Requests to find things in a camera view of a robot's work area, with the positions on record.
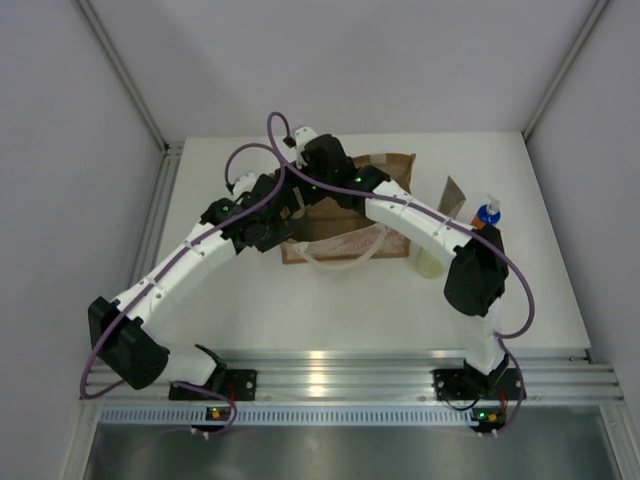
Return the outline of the brown jute canvas bag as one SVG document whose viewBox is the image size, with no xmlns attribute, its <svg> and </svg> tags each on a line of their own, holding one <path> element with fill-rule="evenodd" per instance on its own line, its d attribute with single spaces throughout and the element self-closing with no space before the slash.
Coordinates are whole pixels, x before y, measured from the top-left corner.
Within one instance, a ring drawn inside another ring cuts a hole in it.
<svg viewBox="0 0 640 480">
<path fill-rule="evenodd" d="M 368 220 L 331 199 L 301 207 L 287 225 L 292 236 L 280 245 L 285 265 L 310 263 L 329 269 L 358 266 L 371 258 L 404 258 L 410 241 L 397 231 Z"/>
</svg>

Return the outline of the pale yellow pump bottle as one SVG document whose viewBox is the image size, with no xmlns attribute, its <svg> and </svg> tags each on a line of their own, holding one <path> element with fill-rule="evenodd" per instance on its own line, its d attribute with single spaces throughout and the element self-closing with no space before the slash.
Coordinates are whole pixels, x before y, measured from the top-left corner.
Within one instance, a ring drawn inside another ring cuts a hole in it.
<svg viewBox="0 0 640 480">
<path fill-rule="evenodd" d="M 437 279 L 446 272 L 445 266 L 438 258 L 423 248 L 419 249 L 416 258 L 416 270 L 426 279 Z"/>
</svg>

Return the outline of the blue capped orange bottle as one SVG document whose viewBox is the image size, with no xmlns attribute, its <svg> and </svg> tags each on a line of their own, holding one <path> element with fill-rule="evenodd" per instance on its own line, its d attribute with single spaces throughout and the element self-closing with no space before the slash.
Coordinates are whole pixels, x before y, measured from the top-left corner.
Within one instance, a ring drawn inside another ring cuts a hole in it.
<svg viewBox="0 0 640 480">
<path fill-rule="evenodd" d="M 489 195 L 488 202 L 481 205 L 477 210 L 471 225 L 476 229 L 482 229 L 487 225 L 497 225 L 501 220 L 501 202 L 499 199 Z"/>
</svg>

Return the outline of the green bottle beige cap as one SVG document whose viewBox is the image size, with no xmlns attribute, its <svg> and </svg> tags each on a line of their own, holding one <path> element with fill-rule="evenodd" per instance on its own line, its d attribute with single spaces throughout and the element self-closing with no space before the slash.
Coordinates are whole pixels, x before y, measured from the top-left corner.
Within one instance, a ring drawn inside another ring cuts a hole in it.
<svg viewBox="0 0 640 480">
<path fill-rule="evenodd" d="M 297 202 L 297 209 L 291 214 L 290 219 L 292 221 L 298 221 L 298 220 L 302 220 L 304 218 L 307 218 L 307 211 L 306 211 L 306 205 L 304 202 L 304 199 L 302 197 L 302 194 L 300 192 L 300 189 L 298 187 L 294 187 L 293 188 L 293 194 L 295 197 L 295 200 Z"/>
</svg>

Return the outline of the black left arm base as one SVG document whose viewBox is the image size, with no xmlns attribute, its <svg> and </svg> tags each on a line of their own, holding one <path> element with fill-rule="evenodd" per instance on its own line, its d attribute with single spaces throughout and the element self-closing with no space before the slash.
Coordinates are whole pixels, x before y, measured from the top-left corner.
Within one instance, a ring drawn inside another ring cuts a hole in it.
<svg viewBox="0 0 640 480">
<path fill-rule="evenodd" d="M 252 369 L 227 369 L 215 373 L 213 379 L 205 383 L 202 388 L 214 391 L 233 402 L 254 401 L 257 388 L 258 372 Z M 211 400 L 210 396 L 172 385 L 168 398 L 172 401 L 204 401 Z"/>
</svg>

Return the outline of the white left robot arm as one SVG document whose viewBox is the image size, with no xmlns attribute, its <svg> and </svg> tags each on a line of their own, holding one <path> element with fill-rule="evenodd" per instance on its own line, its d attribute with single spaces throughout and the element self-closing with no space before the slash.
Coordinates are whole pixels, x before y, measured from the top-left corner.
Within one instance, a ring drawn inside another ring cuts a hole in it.
<svg viewBox="0 0 640 480">
<path fill-rule="evenodd" d="M 214 270 L 243 250 L 268 251 L 291 235 L 282 210 L 296 204 L 283 172 L 246 174 L 229 198 L 214 201 L 186 238 L 146 276 L 112 300 L 88 309 L 91 357 L 135 390 L 164 381 L 191 383 L 207 400 L 226 386 L 226 365 L 211 349 L 163 341 L 176 309 Z"/>
</svg>

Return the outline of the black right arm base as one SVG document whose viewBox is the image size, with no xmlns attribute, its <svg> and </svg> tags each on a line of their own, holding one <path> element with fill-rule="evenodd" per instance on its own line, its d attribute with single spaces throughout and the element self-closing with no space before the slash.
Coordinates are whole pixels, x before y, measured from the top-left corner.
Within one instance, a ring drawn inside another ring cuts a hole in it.
<svg viewBox="0 0 640 480">
<path fill-rule="evenodd" d="M 515 402 L 524 382 L 515 368 L 508 368 L 500 379 L 489 385 L 473 380 L 462 368 L 443 368 L 432 372 L 436 399 L 439 401 L 471 403 L 472 401 Z"/>
</svg>

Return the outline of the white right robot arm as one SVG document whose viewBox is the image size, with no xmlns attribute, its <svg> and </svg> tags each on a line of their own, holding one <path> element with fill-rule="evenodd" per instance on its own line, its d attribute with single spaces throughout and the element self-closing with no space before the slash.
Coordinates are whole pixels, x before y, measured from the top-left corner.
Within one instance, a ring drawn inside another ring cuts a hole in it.
<svg viewBox="0 0 640 480">
<path fill-rule="evenodd" d="M 341 208 L 397 231 L 446 268 L 444 297 L 471 322 L 464 334 L 467 389 L 478 397 L 499 389 L 509 360 L 496 332 L 498 305 L 510 270 L 500 231 L 470 228 L 438 213 L 377 166 L 357 166 L 331 134 L 299 127 L 283 142 L 296 154 L 290 167 L 302 183 L 305 202 L 330 197 Z"/>
</svg>

